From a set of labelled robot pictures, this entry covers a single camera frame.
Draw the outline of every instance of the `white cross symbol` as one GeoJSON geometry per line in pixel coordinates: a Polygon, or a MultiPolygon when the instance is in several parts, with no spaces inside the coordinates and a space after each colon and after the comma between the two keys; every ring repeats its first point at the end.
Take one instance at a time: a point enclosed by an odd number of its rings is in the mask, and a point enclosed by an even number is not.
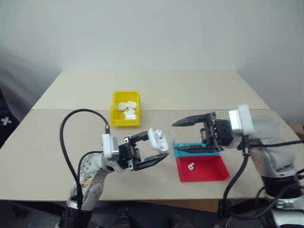
{"type": "Polygon", "coordinates": [[[5,119],[1,119],[1,121],[3,122],[3,125],[12,123],[11,120],[9,120],[9,118],[7,116],[5,117],[5,119]]]}

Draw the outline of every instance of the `cable connector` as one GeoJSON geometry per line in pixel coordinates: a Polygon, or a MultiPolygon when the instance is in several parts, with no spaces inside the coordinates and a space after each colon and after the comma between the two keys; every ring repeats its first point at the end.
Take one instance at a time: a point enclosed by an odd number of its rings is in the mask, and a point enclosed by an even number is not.
{"type": "Polygon", "coordinates": [[[242,151],[243,151],[243,156],[245,154],[249,154],[250,155],[250,145],[249,145],[249,136],[248,135],[243,135],[242,136],[242,151]]]}
{"type": "Polygon", "coordinates": [[[105,125],[105,133],[110,134],[110,125],[108,124],[105,125]]]}

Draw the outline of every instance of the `cardboard box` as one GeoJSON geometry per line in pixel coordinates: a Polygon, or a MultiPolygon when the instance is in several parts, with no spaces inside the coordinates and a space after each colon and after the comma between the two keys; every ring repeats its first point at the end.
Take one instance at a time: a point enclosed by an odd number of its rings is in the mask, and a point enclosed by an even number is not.
{"type": "Polygon", "coordinates": [[[304,128],[301,123],[286,121],[300,139],[304,139],[304,128]]]}

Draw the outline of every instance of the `black clamp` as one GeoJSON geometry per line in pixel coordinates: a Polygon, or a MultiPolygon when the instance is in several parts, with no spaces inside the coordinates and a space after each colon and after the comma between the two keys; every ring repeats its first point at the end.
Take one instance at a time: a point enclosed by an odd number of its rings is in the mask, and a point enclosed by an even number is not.
{"type": "Polygon", "coordinates": [[[147,131],[124,138],[125,143],[119,146],[119,160],[117,161],[121,168],[129,168],[134,171],[142,170],[156,165],[168,156],[168,153],[157,154],[142,161],[136,143],[146,140],[149,140],[147,131]]]}
{"type": "Polygon", "coordinates": [[[223,146],[228,146],[233,140],[229,121],[216,119],[215,112],[188,116],[178,120],[172,126],[193,126],[196,123],[204,123],[204,128],[200,129],[200,135],[201,142],[206,146],[183,145],[176,146],[175,149],[189,153],[219,152],[223,150],[223,146]]]}

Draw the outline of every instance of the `cardboard surface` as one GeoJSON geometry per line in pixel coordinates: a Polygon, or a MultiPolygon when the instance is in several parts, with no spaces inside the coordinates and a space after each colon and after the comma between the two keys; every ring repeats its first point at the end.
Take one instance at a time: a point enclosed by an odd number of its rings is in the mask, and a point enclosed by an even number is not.
{"type": "Polygon", "coordinates": [[[286,123],[291,127],[291,129],[296,133],[296,135],[300,139],[304,139],[304,129],[301,123],[292,121],[287,121],[286,123]]]}
{"type": "Polygon", "coordinates": [[[137,90],[141,110],[269,109],[236,71],[64,70],[33,109],[108,110],[115,90],[137,90]]]}
{"type": "MultiPolygon", "coordinates": [[[[59,127],[69,110],[32,110],[18,126],[0,150],[0,199],[4,200],[67,200],[73,177],[64,160],[59,144],[59,127]]],[[[107,119],[108,111],[99,111],[107,119]]],[[[142,125],[134,128],[111,128],[111,134],[123,137],[146,131],[150,127],[162,129],[171,145],[176,142],[199,142],[200,124],[192,127],[171,127],[176,120],[210,111],[142,111],[142,125]]],[[[253,116],[264,116],[279,122],[283,141],[296,140],[291,128],[271,110],[251,110],[253,116]]],[[[228,115],[217,111],[218,118],[228,115]]],[[[104,123],[90,113],[76,114],[65,126],[65,143],[70,160],[77,167],[80,157],[92,150],[101,150],[101,134],[104,123]]],[[[142,158],[156,153],[149,142],[138,143],[142,158]]],[[[295,166],[304,167],[302,145],[288,147],[294,151],[295,166]]],[[[220,199],[231,179],[225,181],[181,183],[178,177],[174,153],[154,167],[142,171],[126,171],[109,174],[104,183],[100,200],[167,200],[167,199],[220,199]]],[[[225,150],[222,159],[233,177],[242,163],[240,151],[225,150]]],[[[262,186],[253,162],[248,166],[235,186],[230,198],[251,198],[262,186]]]]}
{"type": "Polygon", "coordinates": [[[210,212],[218,211],[218,199],[166,199],[166,200],[145,200],[147,203],[161,204],[166,206],[203,210],[210,212]]]}

